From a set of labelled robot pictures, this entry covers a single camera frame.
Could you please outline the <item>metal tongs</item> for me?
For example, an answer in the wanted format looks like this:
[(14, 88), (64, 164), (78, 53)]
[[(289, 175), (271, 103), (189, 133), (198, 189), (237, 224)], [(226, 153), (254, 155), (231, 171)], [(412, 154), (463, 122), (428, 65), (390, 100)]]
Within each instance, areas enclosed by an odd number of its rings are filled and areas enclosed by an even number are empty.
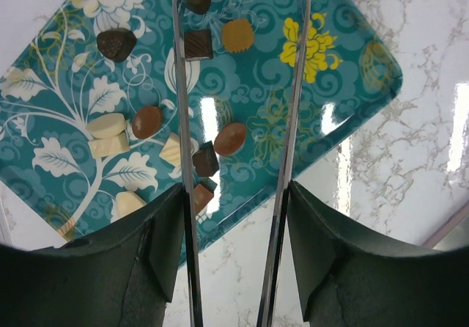
[[(193, 187), (193, 162), (191, 155), (190, 126), (188, 117), (188, 93), (186, 84), (185, 51), (182, 27), (187, 0), (171, 0), (174, 32), (174, 69), (178, 114), (180, 123), (180, 152), (182, 172), (182, 198), (184, 213), (185, 252), (190, 293), (190, 318), (192, 326), (202, 326), (202, 298), (199, 278), (199, 249), (195, 222), (195, 201)], [(273, 208), (272, 224), (259, 313), (256, 324), (271, 326), (276, 306), (278, 270), (281, 262), (284, 231), (289, 201), (289, 183), (295, 154), (295, 140), (298, 126), (300, 97), (306, 63), (306, 43), (311, 19), (311, 0), (298, 0), (300, 19), (298, 41), (292, 80), (292, 94), (285, 130), (284, 149), (278, 175), (278, 184)]]

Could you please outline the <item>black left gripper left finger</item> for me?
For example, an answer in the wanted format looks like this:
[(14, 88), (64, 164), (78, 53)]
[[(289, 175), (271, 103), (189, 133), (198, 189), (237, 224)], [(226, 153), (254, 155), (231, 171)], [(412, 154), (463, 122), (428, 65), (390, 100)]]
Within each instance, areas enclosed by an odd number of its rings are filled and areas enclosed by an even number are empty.
[(182, 188), (64, 246), (1, 247), (3, 326), (161, 326), (183, 237)]

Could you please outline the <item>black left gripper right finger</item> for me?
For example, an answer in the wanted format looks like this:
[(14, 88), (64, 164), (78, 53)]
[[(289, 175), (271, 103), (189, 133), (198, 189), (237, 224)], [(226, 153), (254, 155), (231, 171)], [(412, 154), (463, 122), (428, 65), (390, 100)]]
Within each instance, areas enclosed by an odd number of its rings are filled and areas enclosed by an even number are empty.
[(289, 186), (289, 237), (310, 326), (466, 326), (468, 248), (438, 251), (370, 229)]

